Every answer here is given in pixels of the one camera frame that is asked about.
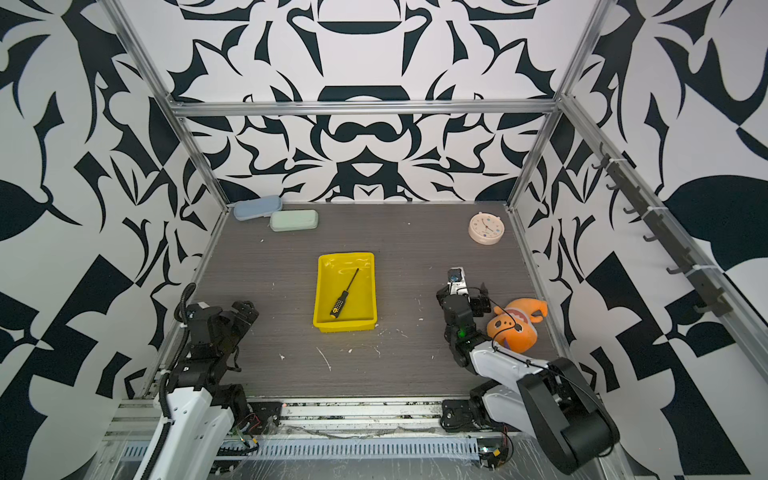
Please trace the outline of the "black yellow screwdriver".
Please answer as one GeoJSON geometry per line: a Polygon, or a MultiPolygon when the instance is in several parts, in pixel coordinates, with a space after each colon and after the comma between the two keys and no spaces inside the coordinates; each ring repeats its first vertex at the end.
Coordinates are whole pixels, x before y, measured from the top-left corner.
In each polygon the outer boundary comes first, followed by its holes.
{"type": "Polygon", "coordinates": [[[354,281],[355,281],[359,271],[360,271],[359,268],[357,268],[355,270],[355,272],[353,273],[351,279],[349,280],[346,288],[341,292],[339,297],[334,302],[334,304],[333,304],[333,306],[331,308],[331,311],[330,311],[330,315],[331,315],[331,318],[333,320],[338,320],[340,318],[341,313],[342,313],[342,311],[344,309],[344,306],[345,306],[345,304],[347,302],[348,296],[350,294],[349,290],[352,287],[352,284],[354,283],[354,281]]]}

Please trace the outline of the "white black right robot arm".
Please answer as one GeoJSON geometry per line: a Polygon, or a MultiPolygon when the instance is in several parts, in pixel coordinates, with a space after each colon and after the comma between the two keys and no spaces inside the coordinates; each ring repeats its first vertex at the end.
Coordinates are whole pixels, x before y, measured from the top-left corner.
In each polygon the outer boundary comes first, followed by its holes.
{"type": "Polygon", "coordinates": [[[533,436],[563,474],[612,453],[619,429],[576,365],[526,354],[538,339],[537,324],[548,316],[545,301],[519,298],[501,306],[484,286],[456,283],[441,288],[436,299],[454,360],[486,381],[470,394],[473,423],[533,436]]]}

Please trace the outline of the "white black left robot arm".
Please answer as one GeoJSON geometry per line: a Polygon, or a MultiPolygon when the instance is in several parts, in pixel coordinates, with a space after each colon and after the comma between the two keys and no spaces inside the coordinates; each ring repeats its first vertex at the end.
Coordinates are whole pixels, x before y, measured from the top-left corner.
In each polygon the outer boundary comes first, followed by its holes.
{"type": "Polygon", "coordinates": [[[160,419],[134,477],[205,479],[230,431],[251,413],[244,388],[223,384],[237,371],[239,343],[259,313],[250,301],[225,310],[190,302],[194,283],[174,309],[182,339],[158,385],[160,419]]]}

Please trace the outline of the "yellow plastic bin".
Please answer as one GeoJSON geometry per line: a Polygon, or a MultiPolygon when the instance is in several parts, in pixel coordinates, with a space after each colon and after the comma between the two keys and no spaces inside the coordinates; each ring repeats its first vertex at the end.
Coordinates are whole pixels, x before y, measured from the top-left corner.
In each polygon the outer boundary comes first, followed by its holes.
{"type": "Polygon", "coordinates": [[[317,266],[313,326],[322,333],[374,330],[378,322],[374,254],[325,254],[318,258],[317,266]],[[349,290],[341,316],[333,320],[331,308],[357,268],[360,271],[349,290]]]}

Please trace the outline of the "orange plush toy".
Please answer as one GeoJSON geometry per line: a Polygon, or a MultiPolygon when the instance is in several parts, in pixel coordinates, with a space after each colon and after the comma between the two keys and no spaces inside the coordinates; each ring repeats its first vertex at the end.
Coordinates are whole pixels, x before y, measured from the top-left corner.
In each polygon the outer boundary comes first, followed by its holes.
{"type": "Polygon", "coordinates": [[[487,335],[496,343],[516,353],[525,353],[538,341],[536,325],[548,315],[548,304],[539,299],[520,298],[504,308],[494,306],[486,327],[487,335]]]}

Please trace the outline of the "round cream alarm clock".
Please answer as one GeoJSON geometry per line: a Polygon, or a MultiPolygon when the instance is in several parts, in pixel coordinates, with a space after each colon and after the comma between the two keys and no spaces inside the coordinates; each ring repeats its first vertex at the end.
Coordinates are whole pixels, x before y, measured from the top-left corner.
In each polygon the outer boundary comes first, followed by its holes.
{"type": "Polygon", "coordinates": [[[502,239],[505,234],[505,225],[500,217],[479,212],[470,219],[468,234],[476,243],[491,246],[502,239]]]}

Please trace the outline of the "blue glasses case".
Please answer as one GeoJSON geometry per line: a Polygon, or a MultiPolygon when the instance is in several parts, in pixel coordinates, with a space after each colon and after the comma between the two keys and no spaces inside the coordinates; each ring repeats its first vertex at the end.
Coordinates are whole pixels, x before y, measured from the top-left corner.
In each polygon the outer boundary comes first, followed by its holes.
{"type": "Polygon", "coordinates": [[[282,199],[279,196],[267,196],[237,202],[233,207],[233,216],[238,221],[248,221],[270,217],[281,210],[282,199]]]}

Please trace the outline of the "green glasses case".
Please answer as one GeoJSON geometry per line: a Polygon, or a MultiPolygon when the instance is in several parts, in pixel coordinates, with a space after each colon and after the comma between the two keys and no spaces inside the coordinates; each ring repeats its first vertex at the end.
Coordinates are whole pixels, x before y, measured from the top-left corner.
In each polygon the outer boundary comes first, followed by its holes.
{"type": "Polygon", "coordinates": [[[319,224],[316,210],[283,210],[275,212],[269,220],[273,232],[291,232],[315,229],[319,224]]]}

